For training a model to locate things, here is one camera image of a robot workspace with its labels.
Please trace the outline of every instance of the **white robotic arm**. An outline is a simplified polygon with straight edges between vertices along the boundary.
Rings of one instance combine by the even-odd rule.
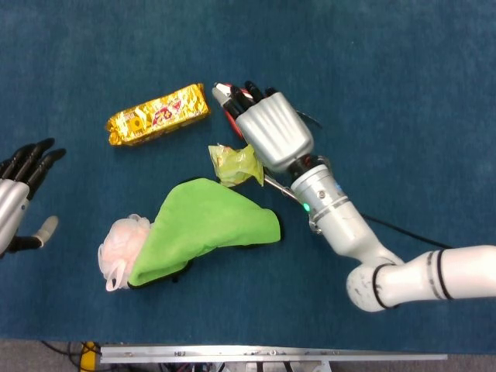
[[[249,81],[244,92],[224,84],[212,92],[263,165],[291,174],[291,190],[311,225],[336,253],[362,263],[346,285],[359,308],[376,312],[407,301],[496,296],[495,246],[428,252],[403,263],[379,242],[326,162],[312,155],[312,134],[282,93],[269,88],[266,97]]]
[[[58,218],[51,216],[33,236],[16,236],[29,202],[47,171],[66,153],[65,149],[59,149],[41,158],[53,143],[49,138],[25,145],[0,164],[0,257],[5,252],[40,248],[57,227]]]

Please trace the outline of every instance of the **small green plastic bag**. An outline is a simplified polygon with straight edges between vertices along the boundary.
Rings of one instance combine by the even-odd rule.
[[[264,167],[255,157],[255,150],[248,145],[242,150],[218,145],[209,146],[208,151],[220,183],[228,188],[255,177],[264,186]]]

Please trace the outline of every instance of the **robotic thumb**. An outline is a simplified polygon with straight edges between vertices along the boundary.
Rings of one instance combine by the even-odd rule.
[[[41,225],[38,232],[33,235],[34,237],[40,240],[42,247],[53,235],[58,224],[59,224],[58,217],[56,215],[52,215],[46,219],[46,221]]]

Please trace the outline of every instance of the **green cloth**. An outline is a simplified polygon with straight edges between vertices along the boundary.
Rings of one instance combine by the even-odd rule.
[[[129,283],[140,286],[165,277],[217,247],[280,239],[279,221],[271,210],[214,181],[185,182],[162,204]]]

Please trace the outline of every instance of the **grey floor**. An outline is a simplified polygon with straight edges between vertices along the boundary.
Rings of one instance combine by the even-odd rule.
[[[65,349],[65,343],[53,343]],[[140,365],[157,371],[157,366]],[[450,356],[448,360],[426,362],[345,362],[331,363],[332,372],[489,372],[496,370],[496,356]],[[0,371],[75,372],[65,356],[56,354],[37,341],[0,340]]]

